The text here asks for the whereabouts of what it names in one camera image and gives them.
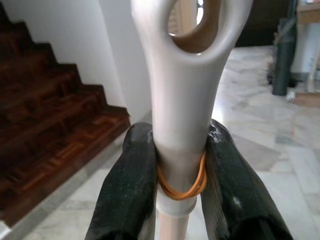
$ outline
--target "white pipe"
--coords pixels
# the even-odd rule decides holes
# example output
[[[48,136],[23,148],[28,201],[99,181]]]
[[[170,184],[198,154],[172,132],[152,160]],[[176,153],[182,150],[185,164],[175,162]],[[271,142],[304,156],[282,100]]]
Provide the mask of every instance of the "white pipe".
[[[218,83],[252,1],[222,0],[223,23],[218,29],[220,1],[207,0],[211,9],[206,12],[204,6],[203,19],[208,21],[173,39],[168,19],[176,0],[131,0],[150,76],[153,140],[162,172],[177,191],[186,192],[196,179]],[[184,239],[195,204],[196,197],[175,201],[158,188],[161,240]]]

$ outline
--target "black cylinder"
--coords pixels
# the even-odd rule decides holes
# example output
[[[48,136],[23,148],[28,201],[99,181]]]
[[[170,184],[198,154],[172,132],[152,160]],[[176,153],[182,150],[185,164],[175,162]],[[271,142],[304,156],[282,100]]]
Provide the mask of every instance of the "black cylinder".
[[[291,21],[290,18],[281,18],[279,32]],[[290,80],[291,64],[294,60],[297,42],[297,25],[294,24],[289,30],[283,33],[277,44],[276,63],[272,94],[285,96]]]

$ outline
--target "white wall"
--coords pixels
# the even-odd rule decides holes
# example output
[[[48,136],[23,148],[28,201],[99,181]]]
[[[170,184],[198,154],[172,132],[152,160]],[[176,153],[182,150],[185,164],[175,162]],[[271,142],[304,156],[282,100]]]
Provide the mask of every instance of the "white wall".
[[[131,122],[151,111],[149,74],[130,0],[100,0],[117,74]]]
[[[108,104],[126,107],[131,122],[151,110],[147,67],[129,0],[101,5],[99,0],[2,2],[11,21],[26,22],[35,42],[51,43],[58,62],[76,63],[83,83],[103,85]]]
[[[320,23],[298,24],[297,47],[291,67],[293,73],[308,73],[320,41]]]

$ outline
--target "marble floor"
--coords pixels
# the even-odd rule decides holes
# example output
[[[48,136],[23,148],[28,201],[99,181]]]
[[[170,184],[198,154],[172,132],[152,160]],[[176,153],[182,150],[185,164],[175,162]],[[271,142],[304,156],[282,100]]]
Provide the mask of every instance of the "marble floor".
[[[229,129],[294,240],[320,240],[320,109],[271,95],[265,80],[270,55],[269,47],[232,51],[212,117]],[[23,240],[84,239],[102,182],[120,154],[118,147],[112,157],[101,158],[105,164]],[[186,239],[208,239],[200,200]]]

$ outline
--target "orange rubber band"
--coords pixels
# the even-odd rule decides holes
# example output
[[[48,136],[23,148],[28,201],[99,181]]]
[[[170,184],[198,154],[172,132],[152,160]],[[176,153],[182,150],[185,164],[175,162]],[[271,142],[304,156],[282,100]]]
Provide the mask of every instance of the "orange rubber band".
[[[174,190],[166,181],[163,176],[159,165],[157,165],[157,174],[159,183],[162,187],[163,192],[171,199],[176,201],[185,200],[188,198],[192,198],[202,193],[207,185],[207,172],[206,172],[206,153],[204,153],[201,157],[200,168],[198,176],[192,187],[187,192],[179,192]]]

